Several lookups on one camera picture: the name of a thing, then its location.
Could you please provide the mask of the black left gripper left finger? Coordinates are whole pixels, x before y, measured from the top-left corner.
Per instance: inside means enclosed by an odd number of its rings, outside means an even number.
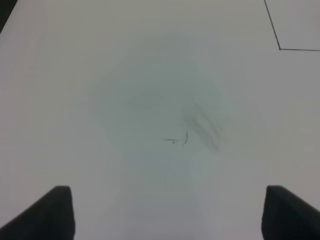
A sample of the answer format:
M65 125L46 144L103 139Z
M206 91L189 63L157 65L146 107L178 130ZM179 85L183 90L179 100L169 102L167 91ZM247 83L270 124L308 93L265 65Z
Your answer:
M56 186L0 228L2 240L73 240L76 221L72 191Z

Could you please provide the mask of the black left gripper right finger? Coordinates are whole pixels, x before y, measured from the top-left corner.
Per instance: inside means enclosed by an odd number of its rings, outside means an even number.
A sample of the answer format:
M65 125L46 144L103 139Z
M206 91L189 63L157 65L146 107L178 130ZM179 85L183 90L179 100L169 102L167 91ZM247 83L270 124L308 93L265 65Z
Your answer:
M261 233L265 240L318 240L320 211L280 185L266 187Z

